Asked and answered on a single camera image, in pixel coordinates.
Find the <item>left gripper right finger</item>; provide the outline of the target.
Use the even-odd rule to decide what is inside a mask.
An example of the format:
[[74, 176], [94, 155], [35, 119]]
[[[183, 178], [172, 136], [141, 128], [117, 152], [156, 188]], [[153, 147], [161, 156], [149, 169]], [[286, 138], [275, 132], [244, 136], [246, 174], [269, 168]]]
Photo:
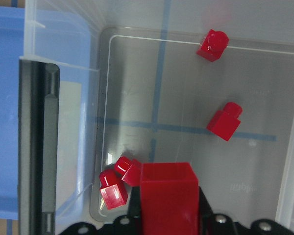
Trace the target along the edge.
[[246, 227], [224, 213], [215, 213], [202, 189], [198, 190], [200, 235], [294, 235], [293, 231], [274, 220], [258, 219]]

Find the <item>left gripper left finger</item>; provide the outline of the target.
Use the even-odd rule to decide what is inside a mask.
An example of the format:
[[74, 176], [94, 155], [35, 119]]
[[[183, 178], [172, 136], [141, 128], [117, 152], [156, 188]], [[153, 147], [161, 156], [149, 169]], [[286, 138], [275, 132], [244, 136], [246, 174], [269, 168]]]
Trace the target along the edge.
[[141, 202], [139, 187], [131, 191], [127, 214], [117, 217], [100, 229], [87, 222], [70, 225], [60, 235], [142, 235]]

